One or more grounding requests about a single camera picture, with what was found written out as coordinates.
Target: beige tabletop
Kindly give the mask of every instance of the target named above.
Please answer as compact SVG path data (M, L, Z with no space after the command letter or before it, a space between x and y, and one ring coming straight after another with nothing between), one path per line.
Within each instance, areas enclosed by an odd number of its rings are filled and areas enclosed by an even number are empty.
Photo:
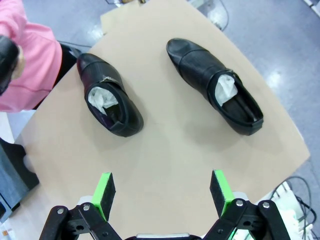
M264 113L261 130L237 134L182 80L166 52L175 37L207 48L238 73ZM10 218L19 240L37 239L53 206L71 209L81 196L92 195L103 172L113 172L117 193L109 221L123 239L137 233L202 235L217 220L212 169L222 169L231 188L255 202L309 157L260 74L184 0L150 1L90 52L119 71L144 128L123 138L99 124L73 67L18 139L40 180Z

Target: black leather shoe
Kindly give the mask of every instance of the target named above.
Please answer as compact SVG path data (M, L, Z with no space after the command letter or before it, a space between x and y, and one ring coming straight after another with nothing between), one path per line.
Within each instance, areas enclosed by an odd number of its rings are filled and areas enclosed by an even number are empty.
M192 41L173 38L167 43L166 51L181 77L198 90L237 133L251 135L262 127L263 113L239 76L208 50ZM222 106L215 95L221 75L231 76L237 88L237 94Z
M84 99L95 118L115 135L129 137L138 133L144 126L144 120L126 94L118 71L90 53L81 54L76 65L84 85ZM103 108L105 114L89 103L89 93L95 87L108 90L118 102L111 107Z

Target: black pants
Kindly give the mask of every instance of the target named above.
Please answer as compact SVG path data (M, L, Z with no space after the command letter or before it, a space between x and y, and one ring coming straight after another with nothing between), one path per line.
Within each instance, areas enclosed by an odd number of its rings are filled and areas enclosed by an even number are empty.
M61 67L58 73L58 76L56 77L56 80L53 84L53 87L58 84L58 82L64 77L64 75L72 68L73 65L76 64L77 58L73 56L70 51L70 47L61 44L62 48L62 61L61 61ZM33 110L36 110L40 104L43 102L44 99L41 100L34 108Z

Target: screw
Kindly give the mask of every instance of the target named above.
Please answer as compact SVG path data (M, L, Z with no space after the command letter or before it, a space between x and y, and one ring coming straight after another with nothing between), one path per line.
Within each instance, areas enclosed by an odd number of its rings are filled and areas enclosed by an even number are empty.
M88 211L88 210L89 210L89 208L90 208L90 206L89 206L89 205L84 205L83 210Z
M270 207L270 204L268 202L264 202L262 203L262 206L265 208L265 209L268 209Z
M236 204L238 207L242 207L242 206L244 205L244 202L241 201L241 200L237 200L237 201L235 202L235 204Z
M58 214L62 214L63 212L64 212L63 208L59 208L58 211L57 211Z

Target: blue-gray concrete floor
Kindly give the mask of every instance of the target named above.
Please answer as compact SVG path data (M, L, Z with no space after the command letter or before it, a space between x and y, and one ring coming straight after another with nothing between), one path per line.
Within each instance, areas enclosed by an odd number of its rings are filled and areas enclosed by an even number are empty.
M116 7L104 0L23 3L31 22L51 27L58 40L85 45L102 37L100 15ZM224 33L279 97L310 150L311 158L295 174L309 182L312 207L320 214L320 18L303 0L228 0L224 4L229 12ZM14 137L31 114L8 114ZM292 183L294 191L308 202L303 183ZM320 221L314 230L320 235Z

